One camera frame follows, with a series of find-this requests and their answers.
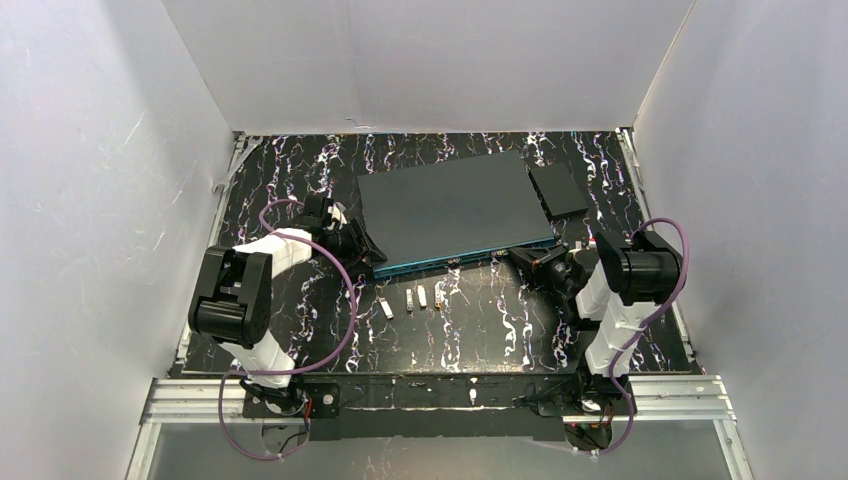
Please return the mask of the large teal network switch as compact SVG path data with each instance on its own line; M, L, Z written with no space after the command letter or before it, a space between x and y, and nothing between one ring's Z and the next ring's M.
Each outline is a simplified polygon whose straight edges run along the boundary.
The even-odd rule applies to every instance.
M361 175L366 232L385 278L478 261L555 236L516 151Z

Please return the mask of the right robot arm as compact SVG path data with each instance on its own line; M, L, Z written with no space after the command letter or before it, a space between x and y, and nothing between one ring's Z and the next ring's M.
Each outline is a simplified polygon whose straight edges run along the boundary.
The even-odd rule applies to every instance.
M649 230L630 237L601 231L588 247L513 248L508 255L558 302L569 325L595 333L581 354L582 371L617 380L629 374L638 338L671 307L689 267L687 247L679 251Z

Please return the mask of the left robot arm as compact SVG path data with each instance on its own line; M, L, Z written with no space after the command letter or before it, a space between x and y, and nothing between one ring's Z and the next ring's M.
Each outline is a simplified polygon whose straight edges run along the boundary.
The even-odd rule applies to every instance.
M282 228L266 219L267 235L235 247L213 245L204 253L188 312L188 326L214 340L240 365L238 375L268 389L289 386L293 376L334 361L352 340L358 299L352 275L387 257L357 218L330 197L296 201L300 212ZM345 335L325 358L298 367L269 330L272 284L287 270L320 254L339 271L348 290L350 320Z

